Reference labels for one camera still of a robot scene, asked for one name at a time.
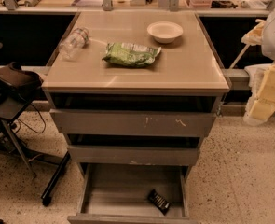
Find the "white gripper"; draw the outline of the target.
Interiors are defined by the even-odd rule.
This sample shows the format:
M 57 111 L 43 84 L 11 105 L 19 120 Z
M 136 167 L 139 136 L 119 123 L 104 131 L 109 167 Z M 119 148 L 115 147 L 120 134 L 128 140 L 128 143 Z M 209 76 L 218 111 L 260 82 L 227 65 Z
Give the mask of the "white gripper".
M 255 22 L 256 26 L 242 37 L 242 43 L 250 46 L 262 44 L 262 33 L 266 21 L 256 19 Z M 245 107 L 243 121 L 248 125 L 261 125 L 267 122 L 275 112 L 275 62 L 264 72 L 257 98 L 259 100 L 250 98 Z

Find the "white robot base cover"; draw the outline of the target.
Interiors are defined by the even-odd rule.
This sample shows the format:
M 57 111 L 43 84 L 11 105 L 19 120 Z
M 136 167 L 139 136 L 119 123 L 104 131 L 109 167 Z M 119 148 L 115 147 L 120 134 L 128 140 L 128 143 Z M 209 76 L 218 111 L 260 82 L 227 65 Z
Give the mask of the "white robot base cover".
M 264 72 L 270 67 L 270 63 L 262 63 L 246 66 L 245 72 L 249 75 L 249 87 L 252 88 L 261 82 Z

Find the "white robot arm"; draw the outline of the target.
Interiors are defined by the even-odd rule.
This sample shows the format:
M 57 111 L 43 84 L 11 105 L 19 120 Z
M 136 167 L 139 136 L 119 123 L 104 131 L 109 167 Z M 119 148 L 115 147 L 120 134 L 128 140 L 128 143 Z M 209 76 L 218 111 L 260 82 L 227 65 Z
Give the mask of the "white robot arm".
M 273 63 L 245 69 L 250 77 L 252 95 L 247 101 L 243 120 L 253 126 L 267 122 L 275 112 L 275 8 L 265 21 L 256 22 L 256 27 L 245 34 L 241 42 L 251 46 L 260 45 L 262 54 Z

